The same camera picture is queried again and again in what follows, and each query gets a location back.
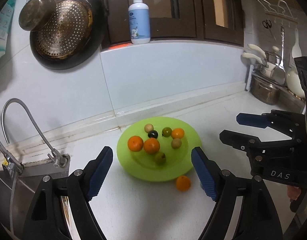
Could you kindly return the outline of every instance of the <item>faucet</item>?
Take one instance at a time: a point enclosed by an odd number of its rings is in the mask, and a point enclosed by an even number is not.
[[[18,98],[11,98],[9,99],[5,105],[3,106],[3,109],[2,109],[2,116],[1,116],[1,123],[2,123],[2,131],[3,131],[3,135],[5,136],[5,139],[6,139],[6,142],[9,144],[10,143],[10,140],[9,140],[9,136],[8,136],[8,133],[6,131],[6,122],[5,122],[5,117],[6,117],[6,110],[8,108],[8,106],[11,104],[11,103],[18,103],[20,104],[26,111],[27,115],[29,116],[33,126],[36,128],[37,132],[39,133],[39,135],[41,136],[41,138],[44,140],[44,142],[47,144],[47,146],[50,148],[51,150],[51,153],[52,153],[52,156],[50,153],[48,153],[48,157],[50,160],[53,161],[54,163],[54,166],[55,167],[64,167],[66,166],[67,164],[67,158],[62,156],[60,154],[60,152],[58,150],[56,150],[55,148],[53,148],[51,146],[51,144],[48,142],[48,140],[46,139],[46,137],[43,135],[42,131],[40,130],[39,126],[37,125],[36,121],[34,120],[34,118],[32,117],[28,107],[26,106],[26,104],[21,101],[20,99]]]
[[[19,174],[23,171],[23,165],[2,145],[0,141],[0,151],[6,158],[8,165],[2,165],[3,170],[13,178],[15,171]]]

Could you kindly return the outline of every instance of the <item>pump dispenser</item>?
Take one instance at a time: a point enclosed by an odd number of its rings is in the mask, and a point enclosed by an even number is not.
[[[129,6],[130,36],[133,44],[143,44],[150,41],[149,7],[143,0],[133,0]]]

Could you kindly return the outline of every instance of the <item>hand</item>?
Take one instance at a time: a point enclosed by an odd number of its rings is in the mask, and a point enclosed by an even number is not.
[[[299,187],[289,186],[287,185],[287,195],[292,200],[297,200],[297,198],[301,194],[301,189]]]

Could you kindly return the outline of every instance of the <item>scissors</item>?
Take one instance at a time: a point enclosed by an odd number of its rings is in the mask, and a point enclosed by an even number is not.
[[[266,19],[265,21],[262,21],[262,25],[263,27],[265,27],[266,29],[268,29],[270,31],[271,37],[274,37],[274,39],[276,40],[276,37],[272,34],[271,28],[272,28],[272,23],[269,19]]]

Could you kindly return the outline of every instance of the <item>stainless steel sink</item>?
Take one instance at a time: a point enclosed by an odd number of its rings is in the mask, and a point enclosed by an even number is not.
[[[47,159],[35,163],[24,164],[21,175],[15,174],[9,179],[4,171],[0,171],[0,222],[17,238],[21,239],[24,221],[38,185],[44,175],[53,179],[69,175],[70,157],[64,168],[54,167]]]

